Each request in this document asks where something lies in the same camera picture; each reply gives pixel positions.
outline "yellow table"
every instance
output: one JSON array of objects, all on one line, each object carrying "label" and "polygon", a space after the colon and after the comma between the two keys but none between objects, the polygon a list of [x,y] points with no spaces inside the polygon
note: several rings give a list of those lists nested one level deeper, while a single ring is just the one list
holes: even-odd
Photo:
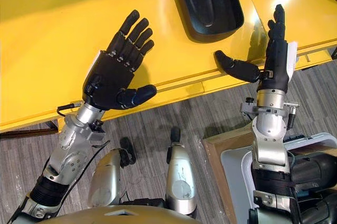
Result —
[{"label": "yellow table", "polygon": [[337,45],[336,0],[252,0],[265,30],[277,4],[284,7],[286,39],[299,43],[298,55]]},{"label": "yellow table", "polygon": [[[243,84],[217,70],[213,52],[222,49],[237,59],[260,63],[267,43],[259,19],[262,13],[256,12],[252,0],[240,0],[244,25],[225,40],[209,44],[187,38],[174,0],[0,3],[0,132],[57,118],[57,106],[80,100],[83,81],[97,51],[106,48],[134,8],[149,19],[155,47],[136,72],[132,87],[152,83],[157,86],[158,95],[134,109],[109,111],[104,119]],[[325,51],[318,52],[310,56],[310,61],[301,57],[298,67],[329,60]]]}]

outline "wire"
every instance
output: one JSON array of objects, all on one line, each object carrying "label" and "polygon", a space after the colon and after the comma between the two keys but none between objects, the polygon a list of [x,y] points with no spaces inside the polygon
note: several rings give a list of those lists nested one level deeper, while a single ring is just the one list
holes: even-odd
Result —
[{"label": "wire", "polygon": [[295,165],[295,156],[292,152],[288,151],[287,152],[291,155],[291,157],[293,158],[293,160],[291,160],[291,164],[290,164],[290,169],[292,169]]},{"label": "wire", "polygon": [[127,191],[125,191],[126,192],[126,197],[127,197],[127,200],[128,201],[130,201],[130,199],[129,199],[129,197],[128,197],[128,194],[127,194]]},{"label": "wire", "polygon": [[248,116],[248,118],[252,121],[253,119],[252,119],[252,117],[247,113],[246,114],[247,116]]},{"label": "wire", "polygon": [[61,113],[58,108],[57,108],[56,112],[57,112],[58,115],[61,115],[61,116],[65,117],[65,115],[63,113]]},{"label": "wire", "polygon": [[81,102],[75,102],[75,103],[71,103],[71,104],[61,105],[61,106],[57,107],[56,112],[57,112],[58,115],[61,115],[61,116],[65,117],[65,115],[63,113],[61,113],[60,111],[80,107],[81,104],[82,104]]},{"label": "wire", "polygon": [[65,194],[62,202],[61,202],[61,205],[60,205],[60,208],[58,209],[57,213],[55,216],[58,215],[58,212],[60,211],[64,201],[66,200],[66,198],[68,197],[69,193],[72,191],[72,189],[75,187],[75,185],[77,185],[77,183],[79,182],[79,180],[82,178],[82,176],[84,175],[84,172],[86,171],[86,169],[89,167],[90,163],[94,160],[94,158],[98,155],[98,153],[100,153],[105,147],[106,145],[110,142],[110,140],[104,142],[104,144],[102,145],[102,147],[100,149],[98,149],[96,151],[96,153],[91,157],[91,159],[89,160],[89,162],[87,163],[87,165],[84,167],[81,175],[78,177],[78,179],[73,183],[73,185],[70,187],[70,189],[67,191],[67,193]]},{"label": "wire", "polygon": [[243,114],[246,115],[251,121],[253,120],[252,117],[248,113],[243,112]]},{"label": "wire", "polygon": [[303,221],[302,221],[302,218],[301,218],[301,208],[300,208],[300,204],[299,204],[299,201],[297,199],[297,194],[296,194],[296,191],[295,191],[294,187],[291,187],[291,192],[293,193],[294,199],[296,200],[296,206],[297,206],[299,216],[300,216],[300,224],[303,224]]}]

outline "robotic hand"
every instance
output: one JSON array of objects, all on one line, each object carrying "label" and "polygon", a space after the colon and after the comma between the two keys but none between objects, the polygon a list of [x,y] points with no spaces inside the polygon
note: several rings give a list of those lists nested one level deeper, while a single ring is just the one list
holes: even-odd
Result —
[{"label": "robotic hand", "polygon": [[260,80],[257,87],[257,102],[247,98],[241,106],[246,114],[257,115],[251,124],[254,133],[252,149],[252,175],[256,190],[254,203],[259,208],[250,210],[249,223],[301,223],[301,214],[296,200],[294,184],[290,176],[288,154],[283,145],[286,125],[283,117],[285,106],[290,106],[292,126],[295,107],[298,104],[286,103],[296,60],[296,43],[288,44],[284,39],[285,14],[277,5],[274,19],[268,22],[269,43],[266,49],[264,70],[258,66],[233,60],[222,51],[215,52],[220,67],[229,75],[248,82]]},{"label": "robotic hand", "polygon": [[83,84],[83,100],[104,111],[122,110],[140,105],[156,94],[156,87],[147,85],[135,89],[127,89],[145,54],[154,46],[149,40],[152,35],[148,20],[143,18],[125,37],[131,27],[139,19],[134,10],[126,18],[120,30],[115,34],[106,51],[100,54],[91,68]]},{"label": "robotic hand", "polygon": [[127,89],[145,54],[153,47],[148,20],[139,19],[134,10],[115,34],[106,51],[100,51],[83,85],[83,100],[76,114],[65,116],[59,143],[46,162],[33,190],[27,194],[8,223],[35,223],[56,216],[69,192],[69,186],[83,171],[92,141],[102,141],[105,132],[100,120],[109,109],[129,109],[156,94],[147,85],[138,90]]}]

